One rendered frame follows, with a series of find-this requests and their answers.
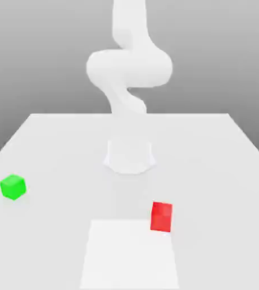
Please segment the small green cube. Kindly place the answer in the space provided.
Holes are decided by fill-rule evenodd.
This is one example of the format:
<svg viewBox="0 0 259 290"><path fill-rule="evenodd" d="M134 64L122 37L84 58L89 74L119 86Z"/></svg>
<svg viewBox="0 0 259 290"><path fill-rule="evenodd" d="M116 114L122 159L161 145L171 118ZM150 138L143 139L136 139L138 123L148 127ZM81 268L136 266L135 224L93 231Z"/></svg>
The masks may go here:
<svg viewBox="0 0 259 290"><path fill-rule="evenodd" d="M27 191L25 179L12 174L0 181L2 195L11 200L17 200Z"/></svg>

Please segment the small red cube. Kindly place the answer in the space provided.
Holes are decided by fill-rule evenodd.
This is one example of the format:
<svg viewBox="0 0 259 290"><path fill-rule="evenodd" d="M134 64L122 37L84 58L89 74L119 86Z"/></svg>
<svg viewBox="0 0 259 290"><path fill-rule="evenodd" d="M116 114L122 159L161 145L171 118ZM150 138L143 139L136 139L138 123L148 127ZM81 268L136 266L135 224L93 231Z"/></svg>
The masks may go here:
<svg viewBox="0 0 259 290"><path fill-rule="evenodd" d="M154 201L152 204L150 229L171 232L172 204Z"/></svg>

